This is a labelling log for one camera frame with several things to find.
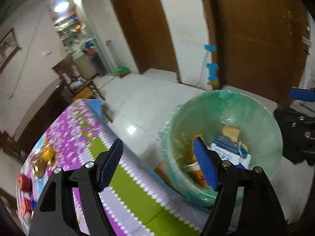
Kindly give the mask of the blue tape pieces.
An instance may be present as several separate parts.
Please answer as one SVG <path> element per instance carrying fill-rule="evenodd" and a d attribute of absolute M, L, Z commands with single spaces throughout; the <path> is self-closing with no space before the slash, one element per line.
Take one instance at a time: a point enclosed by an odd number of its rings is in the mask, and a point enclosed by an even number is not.
<path fill-rule="evenodd" d="M 204 48 L 207 52 L 210 52 L 211 55 L 217 55 L 217 47 L 215 45 L 205 44 Z M 206 68 L 208 69 L 208 84 L 212 86 L 212 88 L 218 88 L 220 86 L 220 80 L 217 76 L 217 71 L 219 70 L 219 66 L 217 62 L 206 63 Z"/>

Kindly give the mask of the orange white paper carton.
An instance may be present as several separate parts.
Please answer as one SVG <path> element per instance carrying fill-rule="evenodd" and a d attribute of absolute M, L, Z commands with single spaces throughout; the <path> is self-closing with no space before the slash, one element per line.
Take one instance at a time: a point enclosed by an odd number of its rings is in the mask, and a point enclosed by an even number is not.
<path fill-rule="evenodd" d="M 182 170 L 192 179 L 194 183 L 202 188 L 207 188 L 208 184 L 203 176 L 200 169 L 199 163 L 193 151 L 193 141 L 195 138 L 200 137 L 202 140 L 205 139 L 203 134 L 194 135 L 191 137 L 190 147 L 184 155 L 182 162 Z"/>

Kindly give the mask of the red apple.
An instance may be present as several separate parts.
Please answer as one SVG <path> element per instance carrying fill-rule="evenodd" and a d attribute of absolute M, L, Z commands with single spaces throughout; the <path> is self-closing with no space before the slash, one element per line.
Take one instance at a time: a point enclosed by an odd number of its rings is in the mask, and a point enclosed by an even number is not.
<path fill-rule="evenodd" d="M 32 181 L 24 174 L 19 174 L 17 176 L 17 187 L 19 190 L 23 192 L 31 192 L 32 191 Z"/>

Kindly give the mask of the purple striped tablecloth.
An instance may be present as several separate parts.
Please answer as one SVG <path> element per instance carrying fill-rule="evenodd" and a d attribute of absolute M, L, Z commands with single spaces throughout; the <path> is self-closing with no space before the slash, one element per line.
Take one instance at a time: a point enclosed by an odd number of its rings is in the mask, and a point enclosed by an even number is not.
<path fill-rule="evenodd" d="M 99 153 L 109 150 L 116 134 L 106 125 L 99 100 L 80 99 L 51 124 L 31 155 L 44 138 L 57 152 L 54 165 L 36 179 L 28 157 L 21 173 L 31 179 L 32 191 L 16 191 L 18 215 L 25 232 L 29 231 L 32 213 L 24 217 L 19 214 L 21 199 L 37 202 L 55 167 L 68 171 L 95 160 Z M 117 235 L 199 235 L 210 214 L 169 188 L 127 147 L 100 199 Z"/>

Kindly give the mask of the framed wall picture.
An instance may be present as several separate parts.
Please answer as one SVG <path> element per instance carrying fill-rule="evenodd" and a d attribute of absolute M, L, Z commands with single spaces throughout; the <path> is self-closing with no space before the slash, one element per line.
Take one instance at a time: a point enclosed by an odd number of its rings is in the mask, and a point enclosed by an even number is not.
<path fill-rule="evenodd" d="M 1 64 L 0 73 L 4 71 L 11 59 L 16 55 L 21 47 L 18 44 L 14 28 L 11 28 L 8 33 L 2 38 L 0 45 Z"/>

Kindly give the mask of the kitchen shelf with items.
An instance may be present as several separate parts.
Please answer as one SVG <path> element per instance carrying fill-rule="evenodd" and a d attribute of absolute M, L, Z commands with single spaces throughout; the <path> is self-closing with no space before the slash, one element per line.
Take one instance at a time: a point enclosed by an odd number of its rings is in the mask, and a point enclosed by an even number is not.
<path fill-rule="evenodd" d="M 84 23 L 77 8 L 72 6 L 60 12 L 53 10 L 52 19 L 55 31 L 66 52 L 73 54 L 81 50 L 86 34 L 82 31 Z"/>

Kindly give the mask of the brown wooden door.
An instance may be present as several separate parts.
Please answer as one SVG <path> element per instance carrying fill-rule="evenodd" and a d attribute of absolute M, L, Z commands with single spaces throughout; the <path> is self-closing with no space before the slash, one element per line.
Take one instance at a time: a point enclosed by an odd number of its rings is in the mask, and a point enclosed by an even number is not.
<path fill-rule="evenodd" d="M 141 74 L 149 68 L 172 71 L 178 64 L 160 0 L 111 0 Z"/>

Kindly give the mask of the white plastic package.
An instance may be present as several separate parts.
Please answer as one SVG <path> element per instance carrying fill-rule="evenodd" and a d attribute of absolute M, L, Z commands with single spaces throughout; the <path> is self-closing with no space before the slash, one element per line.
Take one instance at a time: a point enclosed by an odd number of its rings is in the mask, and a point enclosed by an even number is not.
<path fill-rule="evenodd" d="M 208 149 L 215 151 L 221 158 L 221 160 L 227 160 L 234 164 L 237 168 L 248 169 L 251 161 L 251 155 L 248 154 L 245 158 L 242 158 L 235 153 L 225 150 L 216 144 L 212 143 L 208 146 Z"/>

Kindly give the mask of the wooden chair by table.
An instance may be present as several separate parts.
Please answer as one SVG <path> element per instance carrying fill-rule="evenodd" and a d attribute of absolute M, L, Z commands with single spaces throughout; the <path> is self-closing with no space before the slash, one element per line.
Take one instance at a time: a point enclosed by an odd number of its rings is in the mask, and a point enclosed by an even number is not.
<path fill-rule="evenodd" d="M 73 101 L 78 99 L 96 99 L 97 97 L 105 100 L 92 79 L 82 75 L 71 55 L 66 56 L 52 69 L 65 81 Z"/>

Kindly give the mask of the pink small box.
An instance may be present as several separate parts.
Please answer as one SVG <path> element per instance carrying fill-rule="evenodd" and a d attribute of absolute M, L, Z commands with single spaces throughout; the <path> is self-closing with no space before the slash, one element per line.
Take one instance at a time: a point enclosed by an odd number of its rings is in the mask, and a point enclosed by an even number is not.
<path fill-rule="evenodd" d="M 32 202 L 29 199 L 22 198 L 20 203 L 19 214 L 24 217 L 27 213 L 32 213 Z"/>

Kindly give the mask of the green trash bin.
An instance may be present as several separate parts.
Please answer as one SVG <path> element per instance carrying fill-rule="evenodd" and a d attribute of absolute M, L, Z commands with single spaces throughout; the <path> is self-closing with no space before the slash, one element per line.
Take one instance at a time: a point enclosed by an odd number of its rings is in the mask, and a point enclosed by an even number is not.
<path fill-rule="evenodd" d="M 176 107 L 159 131 L 171 184 L 197 205 L 213 205 L 217 193 L 210 187 L 200 187 L 183 172 L 184 157 L 192 147 L 194 135 L 202 134 L 205 143 L 210 144 L 226 125 L 240 131 L 240 140 L 251 155 L 249 169 L 262 167 L 270 180 L 278 170 L 283 139 L 273 114 L 260 102 L 240 92 L 204 92 Z"/>

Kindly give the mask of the blue cigarette carton box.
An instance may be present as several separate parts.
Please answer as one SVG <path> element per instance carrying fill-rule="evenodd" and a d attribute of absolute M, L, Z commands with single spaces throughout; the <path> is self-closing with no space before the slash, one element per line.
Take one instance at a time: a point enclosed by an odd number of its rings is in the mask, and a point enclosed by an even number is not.
<path fill-rule="evenodd" d="M 226 125 L 212 142 L 216 144 L 216 146 L 245 159 L 248 155 L 248 148 L 241 142 L 239 135 L 240 131 L 238 129 Z"/>

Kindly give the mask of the gold wrapped snack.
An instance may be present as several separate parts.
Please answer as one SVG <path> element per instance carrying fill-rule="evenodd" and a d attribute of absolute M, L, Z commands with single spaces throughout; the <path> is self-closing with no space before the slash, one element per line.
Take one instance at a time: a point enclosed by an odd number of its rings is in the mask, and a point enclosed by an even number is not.
<path fill-rule="evenodd" d="M 43 139 L 41 147 L 31 158 L 31 171 L 36 179 L 41 178 L 47 166 L 52 166 L 57 158 L 57 152 L 47 138 Z"/>

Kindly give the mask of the green dustpan with broom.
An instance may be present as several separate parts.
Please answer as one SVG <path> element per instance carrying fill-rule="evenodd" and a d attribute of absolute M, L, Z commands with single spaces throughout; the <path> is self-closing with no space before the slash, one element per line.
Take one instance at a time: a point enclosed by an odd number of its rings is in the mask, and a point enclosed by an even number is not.
<path fill-rule="evenodd" d="M 110 53 L 111 59 L 114 65 L 117 67 L 116 75 L 119 78 L 124 78 L 126 75 L 130 74 L 131 71 L 128 67 L 126 67 L 121 59 L 118 57 L 116 50 L 114 49 L 113 43 L 111 40 L 106 41 L 106 47 Z"/>

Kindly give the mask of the dark wooden dining table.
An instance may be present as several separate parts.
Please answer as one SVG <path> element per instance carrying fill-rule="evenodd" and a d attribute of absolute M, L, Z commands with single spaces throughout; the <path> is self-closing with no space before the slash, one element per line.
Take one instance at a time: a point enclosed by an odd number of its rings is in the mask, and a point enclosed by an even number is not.
<path fill-rule="evenodd" d="M 29 154 L 48 127 L 72 103 L 66 82 L 54 80 L 26 111 L 14 133 L 18 146 Z"/>

